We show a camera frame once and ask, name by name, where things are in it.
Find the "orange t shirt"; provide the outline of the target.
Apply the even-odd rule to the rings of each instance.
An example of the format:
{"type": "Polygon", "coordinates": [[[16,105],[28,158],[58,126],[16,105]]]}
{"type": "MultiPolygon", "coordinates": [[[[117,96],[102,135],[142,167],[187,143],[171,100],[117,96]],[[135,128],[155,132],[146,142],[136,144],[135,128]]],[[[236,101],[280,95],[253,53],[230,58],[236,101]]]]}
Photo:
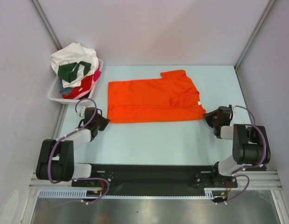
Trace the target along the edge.
{"type": "Polygon", "coordinates": [[[200,92],[185,70],[158,79],[108,84],[107,117],[112,123],[177,122],[204,118],[200,92]]]}

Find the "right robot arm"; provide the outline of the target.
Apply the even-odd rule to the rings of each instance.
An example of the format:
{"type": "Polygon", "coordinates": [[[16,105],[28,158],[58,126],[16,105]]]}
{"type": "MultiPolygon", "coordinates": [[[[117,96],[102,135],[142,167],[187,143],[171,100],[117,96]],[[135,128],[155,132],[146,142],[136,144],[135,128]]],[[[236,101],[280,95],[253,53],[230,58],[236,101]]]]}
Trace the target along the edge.
{"type": "Polygon", "coordinates": [[[253,117],[249,109],[239,105],[220,106],[203,115],[216,138],[232,141],[232,154],[217,162],[214,165],[216,172],[210,175],[211,184],[215,187],[222,187],[227,182],[227,176],[246,169],[260,168],[271,160],[264,126],[257,126],[255,118],[252,124],[231,124],[236,107],[246,110],[253,117]]]}

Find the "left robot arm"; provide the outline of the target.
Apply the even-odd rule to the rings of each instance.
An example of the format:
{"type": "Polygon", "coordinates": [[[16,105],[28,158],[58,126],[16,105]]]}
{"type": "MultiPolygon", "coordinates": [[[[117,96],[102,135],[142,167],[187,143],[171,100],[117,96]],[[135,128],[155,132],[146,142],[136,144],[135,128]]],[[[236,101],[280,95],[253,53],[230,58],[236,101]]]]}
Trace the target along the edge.
{"type": "Polygon", "coordinates": [[[82,178],[87,186],[97,184],[98,174],[91,171],[90,164],[76,163],[74,151],[94,140],[110,120],[102,116],[102,110],[94,107],[83,107],[80,115],[82,119],[75,131],[60,140],[46,139],[42,142],[36,167],[37,179],[68,182],[82,178]]]}

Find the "red t shirt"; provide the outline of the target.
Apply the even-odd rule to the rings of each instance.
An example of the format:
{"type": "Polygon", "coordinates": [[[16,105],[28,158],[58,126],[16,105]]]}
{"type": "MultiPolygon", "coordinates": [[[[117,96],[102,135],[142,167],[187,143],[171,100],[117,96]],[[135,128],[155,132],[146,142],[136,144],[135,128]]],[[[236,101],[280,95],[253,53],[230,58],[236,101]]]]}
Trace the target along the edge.
{"type": "Polygon", "coordinates": [[[94,84],[93,75],[87,76],[81,81],[80,86],[75,87],[69,95],[62,94],[62,97],[64,99],[79,99],[88,94],[92,90],[94,84]]]}

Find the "grey t shirt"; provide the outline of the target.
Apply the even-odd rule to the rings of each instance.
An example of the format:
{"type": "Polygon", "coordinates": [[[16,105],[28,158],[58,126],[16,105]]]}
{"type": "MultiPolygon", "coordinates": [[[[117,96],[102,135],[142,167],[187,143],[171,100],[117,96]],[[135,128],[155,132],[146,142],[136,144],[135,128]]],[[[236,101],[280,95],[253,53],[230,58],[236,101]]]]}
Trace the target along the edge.
{"type": "Polygon", "coordinates": [[[64,95],[69,95],[74,88],[72,87],[63,87],[62,80],[59,81],[59,92],[64,95]]]}

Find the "pink garment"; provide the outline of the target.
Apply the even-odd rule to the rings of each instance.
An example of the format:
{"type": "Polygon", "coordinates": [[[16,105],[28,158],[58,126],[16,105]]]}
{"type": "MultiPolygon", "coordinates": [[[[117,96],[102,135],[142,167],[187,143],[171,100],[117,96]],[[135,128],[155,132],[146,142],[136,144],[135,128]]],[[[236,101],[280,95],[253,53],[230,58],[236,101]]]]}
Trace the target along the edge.
{"type": "Polygon", "coordinates": [[[96,70],[93,75],[93,82],[96,82],[99,79],[100,75],[101,75],[101,71],[99,69],[96,70]]]}

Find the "white plastic basket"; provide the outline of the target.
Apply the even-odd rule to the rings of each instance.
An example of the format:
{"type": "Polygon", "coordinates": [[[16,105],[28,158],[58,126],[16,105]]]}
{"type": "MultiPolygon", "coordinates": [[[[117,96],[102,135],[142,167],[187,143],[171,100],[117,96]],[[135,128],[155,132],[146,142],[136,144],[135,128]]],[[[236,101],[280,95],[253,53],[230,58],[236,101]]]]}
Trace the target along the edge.
{"type": "Polygon", "coordinates": [[[47,97],[51,101],[61,103],[63,105],[74,105],[80,99],[93,98],[95,94],[96,84],[102,77],[103,60],[99,59],[99,67],[96,72],[82,80],[81,85],[75,88],[64,88],[62,80],[56,76],[47,93],[47,97]]]}

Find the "green and white t shirt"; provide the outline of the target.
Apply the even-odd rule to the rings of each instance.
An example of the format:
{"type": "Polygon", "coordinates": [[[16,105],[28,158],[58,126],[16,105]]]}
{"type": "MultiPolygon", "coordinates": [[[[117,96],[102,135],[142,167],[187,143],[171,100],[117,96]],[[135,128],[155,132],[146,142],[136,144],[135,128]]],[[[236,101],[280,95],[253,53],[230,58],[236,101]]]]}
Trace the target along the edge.
{"type": "Polygon", "coordinates": [[[79,63],[68,63],[60,65],[58,69],[58,77],[68,83],[75,81],[78,74],[86,76],[91,70],[91,63],[80,61],[79,63]]]}

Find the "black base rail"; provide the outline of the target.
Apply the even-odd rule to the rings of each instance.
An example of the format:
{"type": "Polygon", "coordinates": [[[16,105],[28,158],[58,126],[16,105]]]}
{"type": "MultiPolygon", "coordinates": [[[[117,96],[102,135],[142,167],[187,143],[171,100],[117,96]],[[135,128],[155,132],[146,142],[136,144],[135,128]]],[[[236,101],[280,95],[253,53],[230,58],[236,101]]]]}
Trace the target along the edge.
{"type": "Polygon", "coordinates": [[[73,187],[94,188],[100,187],[99,178],[107,180],[105,190],[114,189],[116,192],[123,189],[133,191],[170,191],[191,189],[215,188],[224,189],[231,186],[239,187],[240,178],[247,175],[239,172],[235,176],[219,175],[212,166],[177,166],[177,165],[108,165],[92,164],[91,180],[77,180],[72,182],[73,187]]]}

